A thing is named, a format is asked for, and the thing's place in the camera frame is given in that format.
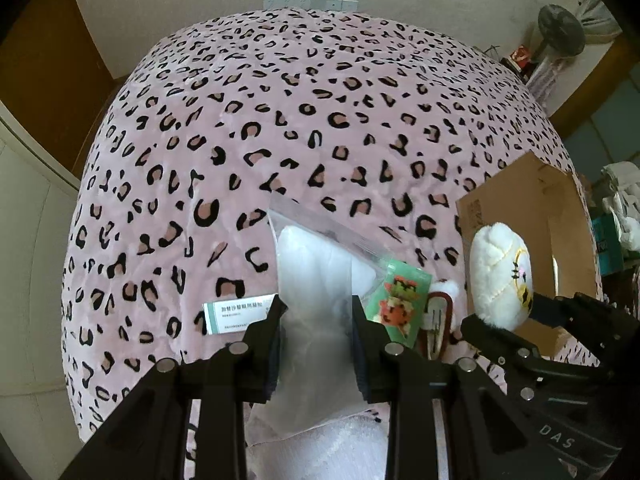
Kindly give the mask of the white cat plush toy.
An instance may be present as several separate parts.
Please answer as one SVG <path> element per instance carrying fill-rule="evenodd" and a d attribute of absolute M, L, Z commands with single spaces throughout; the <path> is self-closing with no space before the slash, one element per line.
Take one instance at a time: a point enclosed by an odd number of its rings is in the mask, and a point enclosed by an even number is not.
<path fill-rule="evenodd" d="M 472 240 L 469 261 L 475 314 L 487 325 L 515 330 L 533 304 L 532 263 L 524 240 L 506 224 L 483 226 Z"/>

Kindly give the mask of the green bricks toy box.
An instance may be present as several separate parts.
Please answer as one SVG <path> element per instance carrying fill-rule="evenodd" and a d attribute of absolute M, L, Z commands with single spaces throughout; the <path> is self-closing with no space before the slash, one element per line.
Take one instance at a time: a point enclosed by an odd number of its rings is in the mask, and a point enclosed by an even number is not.
<path fill-rule="evenodd" d="M 386 261 L 386 273 L 364 307 L 371 322 L 382 324 L 390 340 L 413 348 L 422 324 L 433 277 L 399 260 Z"/>

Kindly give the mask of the clear bag with white filling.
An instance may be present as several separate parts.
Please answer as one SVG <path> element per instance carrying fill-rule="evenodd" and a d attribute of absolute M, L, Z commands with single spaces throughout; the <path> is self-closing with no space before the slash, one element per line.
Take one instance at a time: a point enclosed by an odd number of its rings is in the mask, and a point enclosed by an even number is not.
<path fill-rule="evenodd" d="M 280 440 L 363 410 L 352 357 L 352 300 L 381 284 L 384 249 L 324 214 L 280 200 L 268 210 L 278 270 L 276 390 L 250 414 L 256 441 Z"/>

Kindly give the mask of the red white plush pouch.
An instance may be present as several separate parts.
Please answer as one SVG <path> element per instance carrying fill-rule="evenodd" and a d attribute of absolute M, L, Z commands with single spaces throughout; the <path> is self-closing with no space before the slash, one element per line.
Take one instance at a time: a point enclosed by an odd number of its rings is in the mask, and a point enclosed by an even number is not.
<path fill-rule="evenodd" d="M 445 353 L 459 295 L 460 286 L 453 280 L 436 281 L 428 292 L 418 335 L 418 348 L 428 360 Z"/>

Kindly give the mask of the brown cardboard box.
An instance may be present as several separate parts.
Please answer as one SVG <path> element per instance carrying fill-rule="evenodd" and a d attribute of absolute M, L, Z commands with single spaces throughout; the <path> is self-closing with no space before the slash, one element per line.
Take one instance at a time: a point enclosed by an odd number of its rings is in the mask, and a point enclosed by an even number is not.
<path fill-rule="evenodd" d="M 524 250 L 499 250 L 504 264 L 518 264 L 503 280 L 523 297 L 601 296 L 600 272 L 591 223 L 572 174 L 527 153 L 457 201 L 468 309 L 480 314 L 473 292 L 472 240 L 485 226 L 500 222 L 523 240 Z"/>

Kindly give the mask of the white green medicine box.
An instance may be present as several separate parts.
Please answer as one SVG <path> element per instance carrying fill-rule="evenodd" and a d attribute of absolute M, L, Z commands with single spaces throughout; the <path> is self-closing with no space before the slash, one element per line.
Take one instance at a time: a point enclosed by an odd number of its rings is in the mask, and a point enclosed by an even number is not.
<path fill-rule="evenodd" d="M 273 299 L 274 294 L 269 294 L 203 304 L 206 333 L 222 335 L 244 332 L 250 324 L 267 317 Z"/>

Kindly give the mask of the pink leopard print blanket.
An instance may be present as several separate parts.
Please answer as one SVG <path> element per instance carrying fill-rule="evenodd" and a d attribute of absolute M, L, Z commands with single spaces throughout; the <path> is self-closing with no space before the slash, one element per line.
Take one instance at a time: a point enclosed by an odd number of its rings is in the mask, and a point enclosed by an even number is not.
<path fill-rule="evenodd" d="M 256 11 L 160 40 L 99 126 L 70 228 L 62 348 L 81 440 L 157 360 L 224 344 L 207 301 L 273 289 L 274 196 L 461 281 L 458 199 L 529 153 L 574 174 L 511 73 L 420 27 Z"/>

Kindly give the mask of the red snack package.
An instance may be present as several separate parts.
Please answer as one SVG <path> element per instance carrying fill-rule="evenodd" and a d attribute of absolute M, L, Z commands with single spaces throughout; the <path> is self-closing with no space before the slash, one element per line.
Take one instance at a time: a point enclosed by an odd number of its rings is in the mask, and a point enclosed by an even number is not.
<path fill-rule="evenodd" d="M 527 74 L 531 57 L 532 54 L 525 46 L 518 46 L 509 55 L 504 56 L 500 60 L 500 63 L 503 66 L 506 66 L 506 68 L 513 72 L 516 76 L 524 78 Z"/>

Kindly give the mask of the white cabinet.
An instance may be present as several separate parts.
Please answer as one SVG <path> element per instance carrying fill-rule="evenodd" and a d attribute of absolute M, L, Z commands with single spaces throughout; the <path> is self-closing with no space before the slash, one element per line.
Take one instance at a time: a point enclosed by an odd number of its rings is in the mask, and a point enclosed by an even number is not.
<path fill-rule="evenodd" d="M 1 435 L 55 479 L 81 442 L 61 356 L 61 286 L 79 181 L 1 111 Z"/>

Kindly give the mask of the black standing fan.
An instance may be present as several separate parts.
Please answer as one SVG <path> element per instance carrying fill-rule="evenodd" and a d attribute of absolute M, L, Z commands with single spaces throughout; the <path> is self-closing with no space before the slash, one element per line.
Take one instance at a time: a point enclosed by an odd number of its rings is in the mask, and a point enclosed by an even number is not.
<path fill-rule="evenodd" d="M 558 4 L 546 4 L 538 12 L 530 37 L 532 62 L 545 58 L 574 58 L 585 49 L 586 35 L 576 16 Z"/>

